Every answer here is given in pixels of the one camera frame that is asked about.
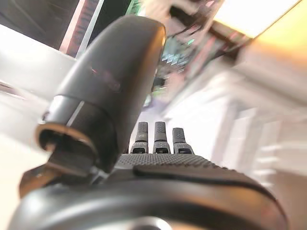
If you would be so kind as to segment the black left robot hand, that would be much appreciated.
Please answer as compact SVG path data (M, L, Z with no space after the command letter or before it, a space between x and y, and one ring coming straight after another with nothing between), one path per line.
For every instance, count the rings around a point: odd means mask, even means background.
M162 23L123 16L76 61L35 129L51 152L26 171L11 230L287 230L258 182L195 155L163 122L147 153L138 123L166 40Z

